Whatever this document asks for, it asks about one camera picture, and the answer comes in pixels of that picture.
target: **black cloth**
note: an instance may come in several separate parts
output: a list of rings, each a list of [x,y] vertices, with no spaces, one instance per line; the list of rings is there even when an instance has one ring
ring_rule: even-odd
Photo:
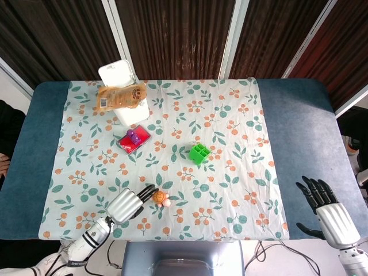
[[[368,168],[368,109],[351,109],[338,118],[340,132],[360,142],[358,164],[360,171]]]
[[[24,118],[22,111],[0,100],[0,153],[9,158],[13,156]],[[3,182],[4,176],[0,179],[0,190]],[[44,257],[57,252],[59,247],[59,241],[0,240],[0,269],[34,266]]]

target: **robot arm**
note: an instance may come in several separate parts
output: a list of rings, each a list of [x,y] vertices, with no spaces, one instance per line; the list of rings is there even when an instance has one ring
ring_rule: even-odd
[[[299,182],[296,185],[317,216],[322,231],[311,230],[297,223],[299,229],[339,249],[339,259],[348,276],[368,275],[368,255],[357,248],[356,243],[361,237],[344,205],[339,203],[330,186],[323,180],[302,178],[308,188]]]
[[[73,276],[77,267],[85,266],[89,257],[108,239],[114,224],[122,224],[143,211],[143,204],[158,191],[149,185],[139,194],[125,188],[108,206],[106,218],[98,219],[78,240],[59,254],[45,257],[27,269],[3,269],[1,276]]]

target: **brown paper bag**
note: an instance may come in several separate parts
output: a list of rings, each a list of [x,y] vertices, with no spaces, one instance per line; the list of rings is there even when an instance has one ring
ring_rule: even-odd
[[[100,87],[97,95],[97,110],[109,111],[117,108],[136,108],[147,96],[144,83],[120,87]]]

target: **turtle toy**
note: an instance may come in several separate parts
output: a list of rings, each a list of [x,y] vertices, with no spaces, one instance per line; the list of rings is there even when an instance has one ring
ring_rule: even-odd
[[[169,207],[171,205],[171,201],[168,197],[169,195],[164,193],[163,191],[157,191],[153,194],[152,199],[155,203],[157,203],[158,207]]]

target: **orange flower pattern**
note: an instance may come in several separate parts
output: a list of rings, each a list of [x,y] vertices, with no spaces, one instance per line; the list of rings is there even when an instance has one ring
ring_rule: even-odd
[[[149,80],[151,138],[127,155],[129,128],[97,111],[98,81],[71,82],[64,106],[39,237],[77,239],[125,188],[154,184],[170,196],[153,201],[112,238],[144,240],[287,239],[288,225],[255,79]],[[211,153],[195,165],[193,145]]]

